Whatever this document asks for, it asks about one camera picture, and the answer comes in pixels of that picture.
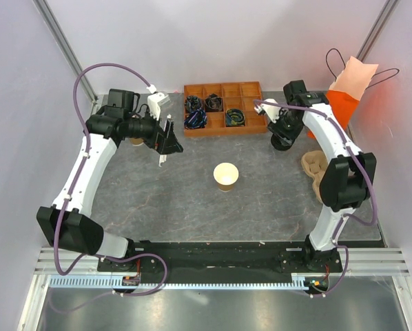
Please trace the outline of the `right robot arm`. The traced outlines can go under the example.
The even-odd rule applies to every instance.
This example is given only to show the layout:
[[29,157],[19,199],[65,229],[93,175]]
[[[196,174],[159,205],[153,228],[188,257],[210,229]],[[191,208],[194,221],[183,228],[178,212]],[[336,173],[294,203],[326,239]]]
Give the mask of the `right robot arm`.
[[289,150],[303,128],[308,128],[327,161],[319,176],[322,210],[315,228],[306,236],[299,251],[283,251],[281,266],[286,270],[340,272],[338,238],[345,223],[366,200],[376,209],[373,179],[377,160],[352,142],[336,119],[323,92],[310,92],[302,80],[291,81],[283,88],[284,105],[274,99],[255,103],[258,114],[268,117],[271,144],[280,151]]

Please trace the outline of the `stack of paper cups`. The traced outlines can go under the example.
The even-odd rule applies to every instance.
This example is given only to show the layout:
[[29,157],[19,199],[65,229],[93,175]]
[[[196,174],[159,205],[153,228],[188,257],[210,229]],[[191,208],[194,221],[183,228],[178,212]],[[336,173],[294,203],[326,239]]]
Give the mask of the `stack of paper cups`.
[[130,139],[130,143],[131,143],[133,146],[141,146],[141,145],[144,144],[144,141],[143,141],[143,139],[140,139],[140,138],[131,138],[131,139]]

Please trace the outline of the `cardboard cup carrier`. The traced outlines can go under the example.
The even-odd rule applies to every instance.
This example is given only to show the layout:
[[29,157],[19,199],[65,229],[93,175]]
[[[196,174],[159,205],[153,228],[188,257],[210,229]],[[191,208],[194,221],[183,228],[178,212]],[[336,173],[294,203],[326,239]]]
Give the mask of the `cardboard cup carrier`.
[[312,178],[312,188],[317,200],[322,203],[320,183],[328,167],[327,158],[322,150],[306,152],[301,158],[302,169]]

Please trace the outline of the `orange paper bag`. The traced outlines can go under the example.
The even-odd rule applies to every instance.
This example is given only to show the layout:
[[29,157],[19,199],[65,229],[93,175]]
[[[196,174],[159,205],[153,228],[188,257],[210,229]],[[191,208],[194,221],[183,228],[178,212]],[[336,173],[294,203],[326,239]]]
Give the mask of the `orange paper bag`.
[[[329,55],[336,52],[343,69],[335,74],[329,64]],[[332,112],[344,131],[347,131],[350,119],[367,89],[393,78],[400,72],[399,68],[389,68],[378,72],[378,64],[366,64],[355,57],[344,60],[337,48],[331,48],[325,55],[325,62],[335,78],[329,86],[326,96]]]

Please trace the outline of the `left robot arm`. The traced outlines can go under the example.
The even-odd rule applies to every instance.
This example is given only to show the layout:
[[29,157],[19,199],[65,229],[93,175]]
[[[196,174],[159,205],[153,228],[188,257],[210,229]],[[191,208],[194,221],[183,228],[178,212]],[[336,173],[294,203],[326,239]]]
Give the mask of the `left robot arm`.
[[91,219],[95,193],[105,169],[126,139],[141,139],[159,155],[163,164],[167,156],[183,151],[174,133],[171,117],[161,126],[161,107],[169,101],[164,92],[147,98],[147,110],[139,117],[132,114],[132,92],[110,90],[108,103],[85,122],[82,145],[62,191],[50,207],[41,207],[37,221],[54,248],[87,255],[113,257],[122,271],[136,265],[136,253],[129,250],[133,242],[106,232]]

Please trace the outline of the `white wrapped straw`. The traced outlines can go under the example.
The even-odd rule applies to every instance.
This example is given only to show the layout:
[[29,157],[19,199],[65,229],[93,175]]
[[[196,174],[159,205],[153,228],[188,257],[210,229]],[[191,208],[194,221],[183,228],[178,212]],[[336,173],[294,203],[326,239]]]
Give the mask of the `white wrapped straw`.
[[[172,116],[169,114],[167,115],[167,120],[171,119]],[[167,161],[167,155],[166,154],[161,154],[159,156],[159,160],[158,160],[158,166],[161,168],[162,165]]]

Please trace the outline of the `black brown rolled tie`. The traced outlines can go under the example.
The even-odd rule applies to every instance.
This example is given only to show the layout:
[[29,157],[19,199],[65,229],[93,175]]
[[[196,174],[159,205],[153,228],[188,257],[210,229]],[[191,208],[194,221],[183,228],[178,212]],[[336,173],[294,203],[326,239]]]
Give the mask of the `black brown rolled tie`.
[[205,99],[205,109],[207,112],[220,112],[223,110],[223,99],[217,94],[210,94]]

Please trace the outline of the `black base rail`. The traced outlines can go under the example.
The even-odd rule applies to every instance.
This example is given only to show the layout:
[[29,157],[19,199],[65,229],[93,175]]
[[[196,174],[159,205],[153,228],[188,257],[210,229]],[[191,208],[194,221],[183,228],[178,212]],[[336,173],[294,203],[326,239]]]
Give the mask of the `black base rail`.
[[130,262],[99,262],[99,272],[136,272],[146,283],[280,283],[293,273],[342,272],[337,249],[316,253],[309,241],[151,242],[137,241]]

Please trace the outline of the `dark patterned rolled tie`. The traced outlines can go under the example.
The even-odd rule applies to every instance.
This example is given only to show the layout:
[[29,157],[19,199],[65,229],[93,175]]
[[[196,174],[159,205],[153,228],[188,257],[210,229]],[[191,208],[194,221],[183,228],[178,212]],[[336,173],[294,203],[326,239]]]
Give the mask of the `dark patterned rolled tie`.
[[189,95],[185,100],[185,110],[187,113],[203,109],[203,100],[195,95]]

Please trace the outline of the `blue striped rolled tie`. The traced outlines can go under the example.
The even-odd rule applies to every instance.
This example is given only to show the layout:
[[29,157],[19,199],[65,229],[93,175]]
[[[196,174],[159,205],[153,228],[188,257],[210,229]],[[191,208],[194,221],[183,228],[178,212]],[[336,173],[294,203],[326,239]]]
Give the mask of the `blue striped rolled tie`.
[[184,127],[188,130],[205,128],[207,125],[207,115],[203,109],[190,112],[184,120]]

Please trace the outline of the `green yellow rolled tie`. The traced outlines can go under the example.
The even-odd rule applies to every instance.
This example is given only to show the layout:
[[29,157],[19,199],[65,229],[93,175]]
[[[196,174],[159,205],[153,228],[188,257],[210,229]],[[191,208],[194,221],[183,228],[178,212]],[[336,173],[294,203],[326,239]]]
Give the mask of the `green yellow rolled tie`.
[[243,111],[237,108],[227,109],[225,112],[225,125],[227,127],[244,126],[245,115]]

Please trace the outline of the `stack of black lids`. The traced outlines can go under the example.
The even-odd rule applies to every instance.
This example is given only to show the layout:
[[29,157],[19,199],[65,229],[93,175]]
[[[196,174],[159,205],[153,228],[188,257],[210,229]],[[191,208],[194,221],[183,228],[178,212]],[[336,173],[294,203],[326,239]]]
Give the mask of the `stack of black lids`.
[[290,143],[288,141],[284,141],[283,139],[281,139],[280,137],[276,136],[276,135],[272,135],[271,136],[271,145],[279,151],[287,151],[289,150],[293,143]]

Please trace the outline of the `wooden compartment tray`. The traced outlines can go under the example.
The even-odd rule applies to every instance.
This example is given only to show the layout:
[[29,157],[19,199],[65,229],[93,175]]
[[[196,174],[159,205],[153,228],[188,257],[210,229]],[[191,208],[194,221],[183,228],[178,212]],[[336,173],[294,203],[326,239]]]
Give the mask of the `wooden compartment tray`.
[[[223,110],[220,112],[207,112],[205,99],[210,94],[217,94],[223,99]],[[254,110],[254,100],[262,98],[260,83],[257,81],[232,82],[232,83],[202,83],[184,86],[184,99],[195,95],[203,100],[203,110],[207,115],[205,128],[188,130],[184,127],[186,137],[212,137],[237,134],[261,134],[267,132],[267,120],[258,115]],[[227,127],[225,125],[225,112],[227,109],[237,108],[245,115],[245,125]],[[183,125],[188,114],[183,106]]]

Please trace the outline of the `single brown paper cup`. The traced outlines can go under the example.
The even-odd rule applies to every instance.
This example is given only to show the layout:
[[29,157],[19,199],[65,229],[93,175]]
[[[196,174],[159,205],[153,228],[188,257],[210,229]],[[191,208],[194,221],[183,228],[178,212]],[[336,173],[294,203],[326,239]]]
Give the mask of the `single brown paper cup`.
[[214,180],[223,192],[230,191],[239,178],[238,168],[232,163],[220,163],[213,171]]

